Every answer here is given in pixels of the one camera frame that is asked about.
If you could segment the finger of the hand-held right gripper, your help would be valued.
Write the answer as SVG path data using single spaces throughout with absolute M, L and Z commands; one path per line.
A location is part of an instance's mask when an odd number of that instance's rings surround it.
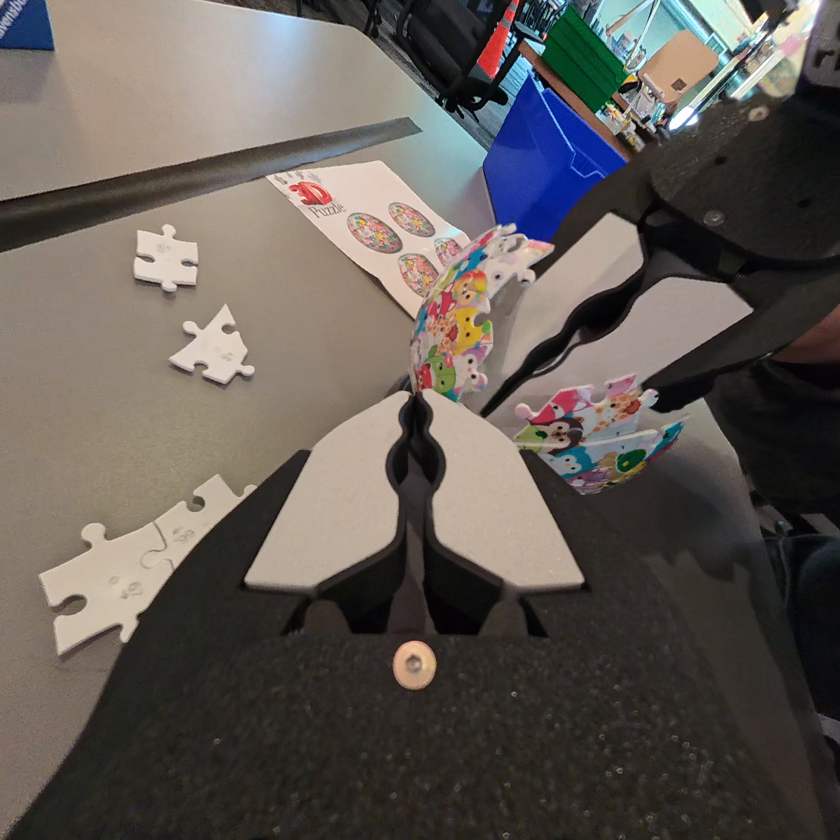
M 484 363 L 488 385 L 480 397 L 483 417 L 502 416 L 505 384 L 537 351 L 535 371 L 558 360 L 581 333 L 574 313 L 597 295 L 612 291 L 644 267 L 637 226 L 609 213 L 586 232 L 532 285 L 500 294 L 494 305 L 493 351 Z
M 519 388 L 518 404 L 535 412 L 564 388 L 593 385 L 603 394 L 606 382 L 630 375 L 641 385 L 752 312 L 723 283 L 664 278 L 641 292 L 610 331 L 577 332 L 557 367 Z

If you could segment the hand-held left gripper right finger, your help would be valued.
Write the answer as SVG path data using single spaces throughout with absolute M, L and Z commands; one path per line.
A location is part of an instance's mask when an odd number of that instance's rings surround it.
M 512 440 L 435 391 L 422 391 L 444 473 L 432 496 L 434 535 L 516 595 L 573 591 L 585 578 Z

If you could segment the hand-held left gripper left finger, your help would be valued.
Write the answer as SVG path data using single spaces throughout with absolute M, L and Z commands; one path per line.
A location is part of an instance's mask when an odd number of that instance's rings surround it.
M 250 590 L 312 595 L 393 542 L 400 498 L 386 466 L 409 396 L 387 396 L 315 444 L 245 575 Z

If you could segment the colourful puzzle ball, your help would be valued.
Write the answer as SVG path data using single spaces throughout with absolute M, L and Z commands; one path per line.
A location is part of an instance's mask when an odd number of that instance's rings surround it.
M 409 346 L 408 379 L 413 392 L 432 390 L 454 403 L 488 385 L 481 369 L 494 348 L 492 298 L 505 286 L 536 280 L 533 266 L 553 245 L 519 233 L 515 224 L 498 225 L 450 259 L 430 286 L 416 316 Z M 539 410 L 526 403 L 514 409 L 524 422 L 512 437 L 581 495 L 618 487 L 658 460 L 676 444 L 688 416 L 661 427 L 642 429 L 642 411 L 657 392 L 637 374 L 559 389 Z

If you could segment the white puzzle piece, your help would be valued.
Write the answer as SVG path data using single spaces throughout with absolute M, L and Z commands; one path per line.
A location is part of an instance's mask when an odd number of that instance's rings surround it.
M 248 349 L 228 305 L 223 305 L 205 327 L 187 320 L 182 330 L 192 340 L 169 357 L 168 363 L 176 369 L 193 373 L 202 366 L 203 378 L 219 385 L 229 384 L 237 375 L 250 378 L 256 372 L 252 364 L 245 362 Z
M 108 539 L 99 522 L 89 523 L 80 537 L 88 550 L 38 576 L 47 603 L 59 607 L 82 598 L 84 606 L 54 619 L 56 653 L 65 657 L 115 628 L 126 644 L 140 615 L 173 573 L 166 542 L 155 523 Z
M 172 225 L 163 225 L 160 233 L 137 231 L 133 260 L 136 280 L 175 293 L 178 287 L 195 287 L 197 271 L 197 243 L 176 238 Z
M 195 546 L 255 489 L 256 485 L 247 485 L 237 494 L 220 475 L 206 480 L 192 494 L 192 501 L 201 502 L 198 509 L 191 509 L 181 500 L 154 520 L 164 548 L 145 554 L 142 565 L 152 569 L 165 561 L 176 570 Z

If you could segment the puzzle instruction sheet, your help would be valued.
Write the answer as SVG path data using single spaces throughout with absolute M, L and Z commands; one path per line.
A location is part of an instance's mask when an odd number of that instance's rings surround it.
M 411 318 L 469 242 L 382 161 L 282 171 L 267 180 Z

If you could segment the puzzle box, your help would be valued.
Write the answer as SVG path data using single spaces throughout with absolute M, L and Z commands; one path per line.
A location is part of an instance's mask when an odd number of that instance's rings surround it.
M 55 48 L 47 1 L 1 2 L 1 49 Z

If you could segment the person's right hand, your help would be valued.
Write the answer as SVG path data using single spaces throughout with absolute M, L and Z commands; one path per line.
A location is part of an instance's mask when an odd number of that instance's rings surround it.
M 784 364 L 838 364 L 839 320 L 825 318 L 773 359 Z

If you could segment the blue plastic bin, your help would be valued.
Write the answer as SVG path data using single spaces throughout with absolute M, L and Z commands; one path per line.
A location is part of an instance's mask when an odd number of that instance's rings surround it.
M 527 77 L 482 171 L 497 224 L 548 242 L 583 195 L 625 164 L 552 89 Z

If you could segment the green plastic bins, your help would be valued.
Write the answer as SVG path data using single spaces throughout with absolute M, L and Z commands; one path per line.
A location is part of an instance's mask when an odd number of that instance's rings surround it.
M 612 99 L 630 75 L 572 6 L 556 19 L 544 44 L 542 60 L 593 113 Z

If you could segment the orange traffic cone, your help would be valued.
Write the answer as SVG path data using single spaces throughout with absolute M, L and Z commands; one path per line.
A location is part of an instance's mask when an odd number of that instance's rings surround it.
M 501 67 L 501 59 L 508 42 L 511 28 L 516 21 L 520 5 L 520 1 L 510 1 L 507 3 L 504 13 L 493 28 L 486 46 L 478 57 L 477 66 L 490 79 L 496 78 Z

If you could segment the black office chair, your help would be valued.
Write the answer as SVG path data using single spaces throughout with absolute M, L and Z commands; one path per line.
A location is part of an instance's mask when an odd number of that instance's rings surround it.
M 508 11 L 509 2 L 405 1 L 395 41 L 436 93 L 436 103 L 462 117 L 508 95 L 478 60 Z

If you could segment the person's leg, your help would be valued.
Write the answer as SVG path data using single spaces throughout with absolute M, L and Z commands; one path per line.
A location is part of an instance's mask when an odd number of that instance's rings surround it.
M 823 733 L 838 741 L 839 538 L 783 520 L 761 531 Z

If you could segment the black table divider strip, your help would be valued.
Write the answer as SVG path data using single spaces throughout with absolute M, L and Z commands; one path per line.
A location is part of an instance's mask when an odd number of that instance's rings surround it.
M 317 133 L 1 202 L 1 252 L 422 132 L 408 117 Z

